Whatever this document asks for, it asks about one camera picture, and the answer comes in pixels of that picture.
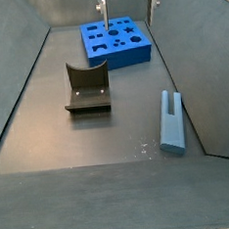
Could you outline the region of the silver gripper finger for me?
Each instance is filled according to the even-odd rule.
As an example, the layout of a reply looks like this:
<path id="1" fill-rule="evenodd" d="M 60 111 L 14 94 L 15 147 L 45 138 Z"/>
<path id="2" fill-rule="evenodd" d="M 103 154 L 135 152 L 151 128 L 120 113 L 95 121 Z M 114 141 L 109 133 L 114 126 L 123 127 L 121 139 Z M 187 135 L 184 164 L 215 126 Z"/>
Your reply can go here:
<path id="1" fill-rule="evenodd" d="M 105 30 L 109 30 L 109 20 L 108 20 L 108 8 L 106 0 L 97 0 L 98 4 L 96 5 L 97 11 L 103 16 L 105 22 Z"/>
<path id="2" fill-rule="evenodd" d="M 147 18 L 148 18 L 148 24 L 153 23 L 153 16 L 154 16 L 154 11 L 155 8 L 160 4 L 160 0 L 148 0 L 147 7 L 148 7 L 148 12 L 147 12 Z"/>

